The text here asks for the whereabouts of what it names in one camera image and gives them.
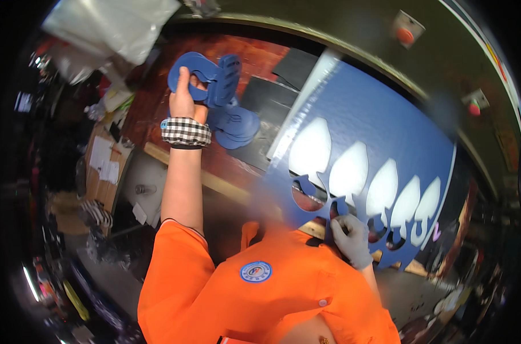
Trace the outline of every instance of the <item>gray work glove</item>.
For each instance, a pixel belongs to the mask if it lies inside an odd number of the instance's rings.
[[[348,235],[342,228],[346,227]],[[333,238],[339,250],[356,270],[363,270],[373,262],[367,247],[369,230],[367,226],[354,215],[337,216],[331,220]]]

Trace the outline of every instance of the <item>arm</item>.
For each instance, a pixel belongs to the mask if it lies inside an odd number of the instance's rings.
[[[161,218],[174,218],[204,236],[201,188],[201,149],[171,149]]]
[[[204,124],[207,107],[194,104],[188,84],[205,89],[186,67],[180,68],[176,93],[169,97],[171,117],[190,117]],[[171,149],[167,180],[161,199],[161,219],[174,218],[180,224],[203,234],[201,149]]]
[[[348,230],[345,235],[342,228]],[[333,237],[339,250],[349,260],[350,264],[364,276],[367,284],[380,301],[379,289],[377,288],[377,280],[373,272],[373,257],[369,254],[367,247],[367,237],[369,230],[357,217],[353,215],[337,216],[331,220],[331,229]]]
[[[373,265],[369,264],[362,270],[359,270],[360,274],[365,278],[369,288],[373,291],[379,302],[381,302],[381,296],[379,294],[379,288],[377,288],[377,280],[375,279],[375,273],[373,272]]]
[[[169,97],[171,116],[203,124],[207,108],[194,104],[190,82],[202,87],[187,68],[181,68],[177,91]],[[161,218],[138,302],[138,323],[148,343],[170,341],[178,321],[215,270],[203,235],[201,149],[171,149]]]

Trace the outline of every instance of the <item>person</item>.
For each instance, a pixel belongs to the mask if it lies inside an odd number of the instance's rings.
[[[172,147],[161,201],[164,221],[138,304],[146,341],[398,343],[396,327],[381,306],[367,228],[352,215],[330,224],[350,265],[336,249],[309,245],[312,237],[276,223],[267,222],[264,237],[253,244],[259,226],[249,222],[243,226],[242,250],[214,266],[203,234],[202,150],[195,149],[210,140],[179,134],[184,121],[195,133],[206,128],[207,108],[194,103],[190,83],[202,88],[182,67],[169,98],[171,118],[162,129]]]

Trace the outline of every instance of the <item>hand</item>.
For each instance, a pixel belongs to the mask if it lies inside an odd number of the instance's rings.
[[[201,90],[206,90],[205,86],[195,75],[190,76],[188,68],[180,67],[178,71],[180,76],[178,77],[176,93],[171,93],[168,97],[171,117],[190,117],[201,124],[205,124],[208,112],[207,106],[194,103],[188,85],[192,84]]]
[[[342,227],[346,227],[348,235],[345,235]],[[367,247],[369,230],[354,215],[337,216],[331,220],[333,237],[339,250],[348,259],[356,270],[363,270],[373,262]]]

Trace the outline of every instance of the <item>purple marking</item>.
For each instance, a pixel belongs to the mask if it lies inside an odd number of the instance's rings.
[[[438,240],[438,238],[442,235],[442,232],[438,231],[439,226],[440,224],[436,222],[436,224],[434,225],[434,234],[432,235],[432,241]]]

